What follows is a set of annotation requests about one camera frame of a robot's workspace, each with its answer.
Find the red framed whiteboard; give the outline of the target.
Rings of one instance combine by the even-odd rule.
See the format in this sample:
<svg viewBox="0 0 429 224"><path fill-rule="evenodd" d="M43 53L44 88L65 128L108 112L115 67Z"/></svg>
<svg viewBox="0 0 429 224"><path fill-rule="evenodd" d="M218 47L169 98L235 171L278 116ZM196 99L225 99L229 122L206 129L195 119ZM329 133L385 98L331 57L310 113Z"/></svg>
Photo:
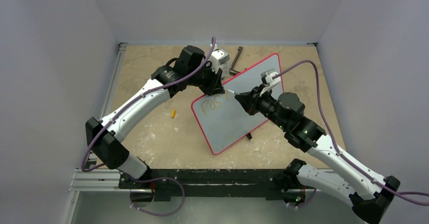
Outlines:
<svg viewBox="0 0 429 224"><path fill-rule="evenodd" d="M261 74L269 69L281 72L280 56L273 53L223 83L224 94L202 95L191 103L191 110L214 155L267 121L262 114L248 115L231 91L243 93L262 83Z"/></svg>

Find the white whiteboard marker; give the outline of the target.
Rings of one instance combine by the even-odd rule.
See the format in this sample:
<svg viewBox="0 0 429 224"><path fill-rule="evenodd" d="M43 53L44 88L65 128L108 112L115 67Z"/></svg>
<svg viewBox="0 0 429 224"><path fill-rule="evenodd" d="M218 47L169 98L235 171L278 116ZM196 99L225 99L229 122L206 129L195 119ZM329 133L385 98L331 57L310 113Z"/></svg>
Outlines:
<svg viewBox="0 0 429 224"><path fill-rule="evenodd" d="M238 92L232 91L230 89L227 89L226 91L229 92L229 93L231 93L231 94L233 94L233 95L238 95L239 94Z"/></svg>

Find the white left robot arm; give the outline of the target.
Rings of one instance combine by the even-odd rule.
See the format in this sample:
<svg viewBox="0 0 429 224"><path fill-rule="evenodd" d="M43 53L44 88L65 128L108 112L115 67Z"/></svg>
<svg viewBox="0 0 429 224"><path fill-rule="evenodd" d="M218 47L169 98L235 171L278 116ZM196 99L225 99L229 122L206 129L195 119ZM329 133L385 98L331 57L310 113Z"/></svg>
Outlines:
<svg viewBox="0 0 429 224"><path fill-rule="evenodd" d="M158 67L123 105L101 119L92 117L86 122L87 152L93 152L109 169L128 174L138 188L147 187L150 167L122 142L152 110L188 86L199 88L207 96L223 94L222 65L229 59L229 54L215 44L208 54L195 46L184 47L178 57Z"/></svg>

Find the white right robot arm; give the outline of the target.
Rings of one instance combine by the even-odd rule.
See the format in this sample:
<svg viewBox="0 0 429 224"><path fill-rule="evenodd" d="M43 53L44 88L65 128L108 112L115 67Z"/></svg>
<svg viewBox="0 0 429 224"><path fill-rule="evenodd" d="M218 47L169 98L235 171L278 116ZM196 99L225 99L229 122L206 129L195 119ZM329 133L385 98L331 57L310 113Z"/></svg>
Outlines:
<svg viewBox="0 0 429 224"><path fill-rule="evenodd" d="M285 133L292 146L324 162L345 181L333 187L320 180L319 189L343 198L366 223L380 223L401 184L396 177L371 170L336 145L324 128L304 115L305 105L295 93L282 93L275 99L260 85L235 93L234 98L247 114L262 114Z"/></svg>

